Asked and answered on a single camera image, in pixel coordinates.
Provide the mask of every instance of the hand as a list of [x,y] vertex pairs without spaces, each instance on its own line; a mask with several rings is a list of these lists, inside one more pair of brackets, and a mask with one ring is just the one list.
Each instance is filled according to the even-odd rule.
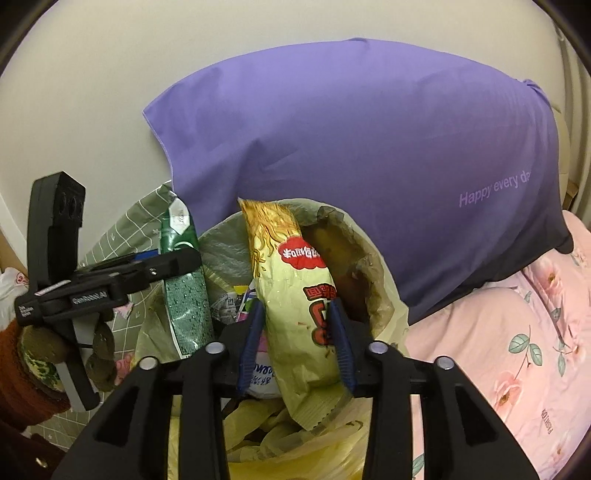
[[[117,376],[113,360],[115,341],[106,323],[112,319],[112,310],[100,314],[92,342],[93,353],[85,364],[86,374],[96,388],[103,392],[114,388]],[[35,384],[51,396],[63,393],[64,387],[55,364],[64,362],[76,347],[53,330],[34,326],[23,328],[19,345],[21,363],[31,374]]]

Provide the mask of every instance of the silver screw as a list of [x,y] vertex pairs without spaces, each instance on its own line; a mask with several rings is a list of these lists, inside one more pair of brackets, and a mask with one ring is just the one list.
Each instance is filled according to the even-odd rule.
[[152,370],[158,366],[158,359],[153,356],[145,356],[138,365],[142,370]]
[[372,353],[386,353],[388,351],[388,344],[383,342],[371,342],[369,344],[369,351]]
[[437,366],[443,370],[451,370],[455,365],[455,362],[448,356],[440,356],[437,359]]
[[215,355],[216,353],[222,353],[225,349],[226,345],[221,342],[211,342],[205,347],[205,351],[212,355]]

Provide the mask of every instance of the purple pillowcase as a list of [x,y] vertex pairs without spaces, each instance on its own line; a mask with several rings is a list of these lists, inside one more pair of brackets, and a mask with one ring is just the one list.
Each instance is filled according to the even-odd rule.
[[474,61],[363,39],[272,48],[193,73],[144,115],[199,232],[237,197],[337,206],[384,255],[410,323],[572,249],[548,100]]

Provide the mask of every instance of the pink blanket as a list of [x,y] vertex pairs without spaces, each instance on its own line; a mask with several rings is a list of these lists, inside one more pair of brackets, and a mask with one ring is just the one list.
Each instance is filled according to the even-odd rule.
[[[414,358],[456,360],[541,480],[564,466],[591,424],[591,233],[570,212],[564,217],[574,238],[572,254],[546,253],[413,325],[407,339]],[[413,474],[422,480],[417,398],[413,425]]]

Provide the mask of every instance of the fuzzy brown sleeve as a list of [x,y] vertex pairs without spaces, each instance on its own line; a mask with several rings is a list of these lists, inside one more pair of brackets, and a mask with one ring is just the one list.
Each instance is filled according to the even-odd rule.
[[23,431],[70,408],[66,398],[55,400],[37,388],[18,356],[21,328],[13,320],[0,332],[0,419]]

